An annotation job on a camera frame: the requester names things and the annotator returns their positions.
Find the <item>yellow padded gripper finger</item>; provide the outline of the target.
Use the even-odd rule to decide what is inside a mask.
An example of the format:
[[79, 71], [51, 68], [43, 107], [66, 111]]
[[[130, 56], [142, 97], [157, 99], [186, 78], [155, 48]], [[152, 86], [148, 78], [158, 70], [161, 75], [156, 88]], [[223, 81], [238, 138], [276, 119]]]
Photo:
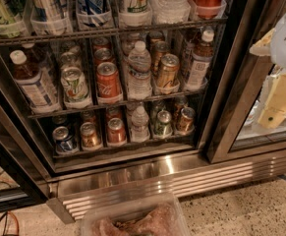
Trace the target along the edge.
[[254, 125], [263, 130], [276, 129], [286, 118], [286, 30], [271, 29], [250, 48], [255, 56], [268, 56], [279, 68], [262, 84]]

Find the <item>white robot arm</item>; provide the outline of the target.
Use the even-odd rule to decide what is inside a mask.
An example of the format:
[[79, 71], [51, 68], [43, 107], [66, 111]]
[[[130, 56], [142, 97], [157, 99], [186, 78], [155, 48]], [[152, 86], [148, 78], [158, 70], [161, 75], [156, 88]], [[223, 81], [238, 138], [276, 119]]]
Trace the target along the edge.
[[250, 48], [255, 56], [269, 56], [271, 62], [282, 69], [268, 76], [262, 86], [256, 123], [264, 128], [276, 129], [286, 118], [286, 13], [261, 40]]

